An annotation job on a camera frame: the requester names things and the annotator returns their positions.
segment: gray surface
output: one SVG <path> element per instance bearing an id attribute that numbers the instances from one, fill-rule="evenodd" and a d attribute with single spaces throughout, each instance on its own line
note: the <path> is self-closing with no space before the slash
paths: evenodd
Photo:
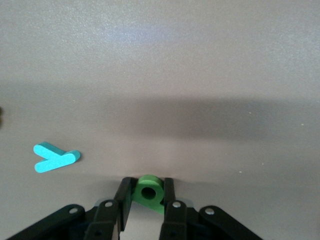
<path id="1" fill-rule="evenodd" d="M 1 1 L 0 239 L 126 176 L 320 239 L 318 1 Z M 78 149 L 38 174 L 33 146 Z M 134 205 L 123 239 L 157 239 Z"/>

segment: green object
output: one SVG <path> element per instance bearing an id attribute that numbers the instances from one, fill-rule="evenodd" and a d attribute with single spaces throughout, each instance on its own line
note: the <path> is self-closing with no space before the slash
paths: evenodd
<path id="1" fill-rule="evenodd" d="M 153 175 L 144 175 L 139 178 L 132 200 L 159 214 L 165 214 L 165 207 L 162 203 L 164 199 L 164 182 Z"/>

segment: round hole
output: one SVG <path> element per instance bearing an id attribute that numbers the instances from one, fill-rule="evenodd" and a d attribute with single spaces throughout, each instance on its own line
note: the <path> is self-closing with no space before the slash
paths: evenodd
<path id="1" fill-rule="evenodd" d="M 107 208 L 111 207 L 112 205 L 113 205 L 112 201 L 107 201 L 107 202 L 104 204 L 104 206 L 107 207 Z"/>
<path id="2" fill-rule="evenodd" d="M 177 231 L 172 230 L 172 231 L 170 232 L 170 237 L 174 238 L 174 237 L 176 237 L 176 236 L 177 236 Z"/>
<path id="3" fill-rule="evenodd" d="M 75 214 L 76 212 L 78 212 L 78 208 L 76 208 L 76 207 L 71 208 L 71 209 L 69 210 L 69 213 L 70 213 L 70 214 Z"/>
<path id="4" fill-rule="evenodd" d="M 94 233 L 94 235 L 95 235 L 96 237 L 101 236 L 101 235 L 102 235 L 102 231 L 98 230 L 98 231 L 96 231 L 96 232 Z"/>
<path id="5" fill-rule="evenodd" d="M 156 191 L 153 190 L 151 187 L 145 187 L 141 191 L 142 197 L 148 200 L 152 200 L 156 197 Z"/>
<path id="6" fill-rule="evenodd" d="M 205 210 L 205 213 L 208 214 L 208 215 L 213 215 L 215 214 L 215 211 L 212 209 L 212 208 L 206 208 Z"/>
<path id="7" fill-rule="evenodd" d="M 175 208 L 180 208 L 181 207 L 181 203 L 178 201 L 175 201 L 174 203 L 172 203 L 172 206 L 174 206 Z"/>

